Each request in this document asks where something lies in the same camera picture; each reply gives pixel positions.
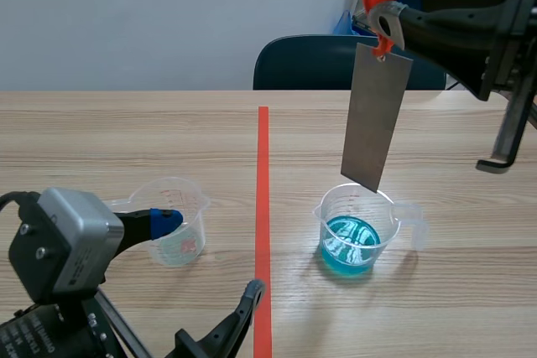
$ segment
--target gray metal sheet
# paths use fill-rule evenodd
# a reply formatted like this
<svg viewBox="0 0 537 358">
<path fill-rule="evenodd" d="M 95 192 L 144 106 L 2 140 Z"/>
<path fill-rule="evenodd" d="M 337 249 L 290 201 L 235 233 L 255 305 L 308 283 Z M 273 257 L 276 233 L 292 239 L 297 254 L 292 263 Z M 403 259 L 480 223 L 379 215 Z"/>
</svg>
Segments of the gray metal sheet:
<svg viewBox="0 0 537 358">
<path fill-rule="evenodd" d="M 377 192 L 403 102 L 412 60 L 357 45 L 341 174 Z"/>
</svg>

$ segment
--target blue liquid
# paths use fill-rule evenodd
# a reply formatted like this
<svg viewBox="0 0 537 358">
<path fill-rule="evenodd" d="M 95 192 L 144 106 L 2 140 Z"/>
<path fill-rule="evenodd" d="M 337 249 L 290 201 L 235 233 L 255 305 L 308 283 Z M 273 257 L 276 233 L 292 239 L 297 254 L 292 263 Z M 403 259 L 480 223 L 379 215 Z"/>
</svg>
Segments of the blue liquid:
<svg viewBox="0 0 537 358">
<path fill-rule="evenodd" d="M 378 233 L 366 221 L 357 217 L 339 216 L 328 221 L 327 225 L 342 240 L 356 246 L 374 246 L 380 244 Z M 321 254 L 328 266 L 340 274 L 359 274 L 370 269 L 379 249 L 361 249 L 351 247 L 326 232 L 321 241 Z"/>
</svg>

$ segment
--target plastic measuring cup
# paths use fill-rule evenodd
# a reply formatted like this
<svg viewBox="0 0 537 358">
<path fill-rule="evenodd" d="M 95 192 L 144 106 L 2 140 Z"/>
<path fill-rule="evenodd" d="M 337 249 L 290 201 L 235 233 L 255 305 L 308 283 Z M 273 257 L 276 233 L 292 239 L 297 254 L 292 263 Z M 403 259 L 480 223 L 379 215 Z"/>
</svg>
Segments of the plastic measuring cup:
<svg viewBox="0 0 537 358">
<path fill-rule="evenodd" d="M 418 205 L 394 203 L 359 184 L 330 189 L 313 210 L 321 222 L 320 249 L 326 263 L 342 274 L 369 270 L 401 226 L 413 226 L 412 247 L 425 247 L 429 225 Z"/>
<path fill-rule="evenodd" d="M 184 266 L 203 250 L 203 211 L 209 204 L 209 198 L 201 193 L 196 184 L 172 177 L 149 182 L 128 199 L 107 202 L 108 207 L 116 213 L 155 208 L 178 210 L 183 215 L 183 223 L 171 234 L 145 242 L 152 258 L 169 267 Z"/>
</svg>

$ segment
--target chair backrest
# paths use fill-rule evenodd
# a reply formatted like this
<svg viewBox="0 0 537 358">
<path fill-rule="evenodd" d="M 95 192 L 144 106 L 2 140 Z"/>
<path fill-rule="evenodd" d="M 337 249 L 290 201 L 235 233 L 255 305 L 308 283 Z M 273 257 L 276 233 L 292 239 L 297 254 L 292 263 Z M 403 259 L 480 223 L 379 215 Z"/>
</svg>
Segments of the chair backrest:
<svg viewBox="0 0 537 358">
<path fill-rule="evenodd" d="M 259 54 L 254 90 L 350 90 L 356 44 L 376 46 L 375 37 L 299 35 L 276 39 Z M 414 60 L 407 90 L 444 90 L 446 73 L 436 65 L 394 47 Z"/>
</svg>

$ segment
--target red tape line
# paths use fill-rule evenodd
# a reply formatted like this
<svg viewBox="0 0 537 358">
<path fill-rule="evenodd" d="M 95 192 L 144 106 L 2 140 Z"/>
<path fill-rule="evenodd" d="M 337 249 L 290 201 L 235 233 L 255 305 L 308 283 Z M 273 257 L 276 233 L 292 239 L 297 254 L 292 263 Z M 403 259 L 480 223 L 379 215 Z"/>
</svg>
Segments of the red tape line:
<svg viewBox="0 0 537 358">
<path fill-rule="evenodd" d="M 258 184 L 255 203 L 255 278 L 266 293 L 253 322 L 253 357 L 272 358 L 272 294 L 270 291 L 269 108 L 258 111 Z"/>
</svg>

